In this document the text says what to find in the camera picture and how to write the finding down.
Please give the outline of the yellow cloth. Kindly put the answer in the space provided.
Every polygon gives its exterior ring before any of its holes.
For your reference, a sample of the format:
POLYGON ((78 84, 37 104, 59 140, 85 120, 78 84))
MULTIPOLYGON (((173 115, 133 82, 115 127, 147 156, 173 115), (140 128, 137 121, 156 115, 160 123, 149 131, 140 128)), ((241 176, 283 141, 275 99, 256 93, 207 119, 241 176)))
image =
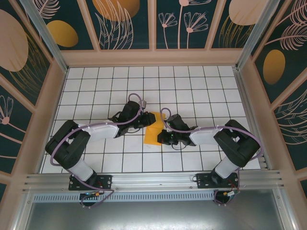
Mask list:
POLYGON ((162 132, 165 126, 160 116, 160 112, 151 112, 151 113, 155 115, 156 121, 152 125, 146 127, 143 143, 149 145, 161 146, 161 143, 157 141, 157 138, 158 134, 162 132))

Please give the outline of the grey metal sheet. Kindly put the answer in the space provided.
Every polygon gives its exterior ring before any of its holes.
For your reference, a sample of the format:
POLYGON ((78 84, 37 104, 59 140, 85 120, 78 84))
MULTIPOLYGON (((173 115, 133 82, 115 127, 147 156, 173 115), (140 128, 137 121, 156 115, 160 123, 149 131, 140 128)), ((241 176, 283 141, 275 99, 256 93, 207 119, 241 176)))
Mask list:
POLYGON ((274 206, 212 201, 33 204, 26 230, 284 230, 274 206))

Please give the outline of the small controller board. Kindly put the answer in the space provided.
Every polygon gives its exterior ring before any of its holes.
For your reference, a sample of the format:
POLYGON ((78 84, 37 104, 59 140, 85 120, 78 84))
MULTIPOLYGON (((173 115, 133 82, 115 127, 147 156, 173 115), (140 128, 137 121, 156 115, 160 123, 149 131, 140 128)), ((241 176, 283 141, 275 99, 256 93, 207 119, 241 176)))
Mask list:
POLYGON ((220 191, 215 190, 213 194, 213 202, 218 206, 226 206, 234 197, 240 193, 240 190, 220 191))
POLYGON ((88 192, 88 193, 83 193, 80 194, 79 196, 79 201, 82 206, 82 208, 91 208, 97 203, 97 200, 100 195, 103 195, 104 193, 95 191, 95 192, 88 192))

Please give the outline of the aluminium side bar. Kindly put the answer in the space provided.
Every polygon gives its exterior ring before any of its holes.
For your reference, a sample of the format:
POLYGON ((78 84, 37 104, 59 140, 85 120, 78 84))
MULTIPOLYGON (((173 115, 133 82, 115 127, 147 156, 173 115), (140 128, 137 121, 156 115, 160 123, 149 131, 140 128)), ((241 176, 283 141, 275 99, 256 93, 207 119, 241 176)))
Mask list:
POLYGON ((274 199, 277 205, 278 213, 284 230, 296 230, 293 219, 293 213, 290 203, 287 199, 285 190, 282 186, 277 185, 273 189, 274 199))
POLYGON ((20 203, 14 217, 12 230, 25 230, 31 212, 34 195, 32 193, 22 194, 20 203))

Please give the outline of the long aluminium mounting rail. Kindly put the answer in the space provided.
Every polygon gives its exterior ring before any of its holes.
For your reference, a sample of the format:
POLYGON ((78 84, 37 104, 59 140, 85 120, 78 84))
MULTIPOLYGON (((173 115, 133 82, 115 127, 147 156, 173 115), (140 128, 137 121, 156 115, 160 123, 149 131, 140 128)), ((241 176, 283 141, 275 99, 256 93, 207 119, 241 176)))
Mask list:
MULTIPOLYGON (((195 172, 113 173, 111 188, 116 192, 196 191, 192 180, 195 172)), ((32 193, 68 192, 68 173, 29 174, 22 191, 32 193)), ((240 189, 258 190, 282 188, 285 182, 278 170, 241 170, 240 189)))

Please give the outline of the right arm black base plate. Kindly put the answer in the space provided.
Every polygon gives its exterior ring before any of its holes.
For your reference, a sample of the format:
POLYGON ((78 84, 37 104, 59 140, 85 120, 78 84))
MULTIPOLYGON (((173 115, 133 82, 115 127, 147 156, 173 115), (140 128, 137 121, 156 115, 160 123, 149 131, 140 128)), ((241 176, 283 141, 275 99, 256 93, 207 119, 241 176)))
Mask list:
POLYGON ((231 189, 238 187, 238 175, 231 173, 227 178, 222 178, 213 173, 196 174, 196 184, 199 189, 231 189))

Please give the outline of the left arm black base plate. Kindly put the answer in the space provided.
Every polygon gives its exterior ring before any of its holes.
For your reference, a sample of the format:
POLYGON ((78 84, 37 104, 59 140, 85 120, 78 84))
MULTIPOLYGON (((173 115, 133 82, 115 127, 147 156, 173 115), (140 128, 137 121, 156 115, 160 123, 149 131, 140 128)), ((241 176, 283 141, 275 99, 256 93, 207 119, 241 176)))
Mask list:
POLYGON ((85 186, 72 175, 70 175, 69 180, 70 180, 68 186, 69 191, 94 190, 92 187, 99 189, 111 189, 112 185, 111 175, 98 175, 95 182, 91 185, 91 187, 85 186))

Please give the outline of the aluminium table edge rail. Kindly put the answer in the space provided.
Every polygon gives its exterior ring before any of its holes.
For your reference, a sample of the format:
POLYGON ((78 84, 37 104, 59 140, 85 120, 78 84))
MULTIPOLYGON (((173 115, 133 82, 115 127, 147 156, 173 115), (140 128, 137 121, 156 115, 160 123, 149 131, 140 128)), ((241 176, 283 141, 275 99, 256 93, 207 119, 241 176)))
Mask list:
POLYGON ((264 143, 261 131, 260 131, 259 124, 256 119, 256 115, 255 115, 255 112, 254 112, 254 109, 251 103, 249 93, 247 91, 247 87, 244 83, 244 79, 240 71, 238 71, 235 67, 233 67, 233 72, 234 72, 234 77, 235 77, 236 84, 239 90, 239 94, 241 97, 241 101, 244 107, 244 111, 247 117, 250 132, 260 140, 263 146, 263 148, 260 147, 260 149, 257 152, 257 157, 260 162, 260 168, 262 170, 271 170, 272 164, 266 152, 265 143, 264 143))

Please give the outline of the aluminium corner post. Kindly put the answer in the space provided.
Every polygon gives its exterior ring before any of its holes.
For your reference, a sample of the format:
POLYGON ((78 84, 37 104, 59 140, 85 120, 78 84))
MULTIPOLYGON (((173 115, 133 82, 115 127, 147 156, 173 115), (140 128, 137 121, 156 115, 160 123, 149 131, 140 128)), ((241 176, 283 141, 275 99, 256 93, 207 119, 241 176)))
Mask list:
POLYGON ((236 71, 240 72, 243 66, 245 65, 256 43, 259 41, 261 35, 263 34, 263 31, 265 30, 272 16, 276 12, 279 2, 280 0, 268 0, 268 2, 266 3, 258 21, 253 27, 251 34, 248 37, 243 47, 243 50, 235 64, 236 71))
POLYGON ((44 19, 52 19, 53 16, 60 9, 59 0, 18 0, 25 13, 27 13, 29 19, 34 24, 35 28, 39 32, 42 40, 46 43, 49 51, 52 53, 56 62, 64 73, 67 73, 68 66, 64 60, 61 51, 56 44, 50 30, 44 19))

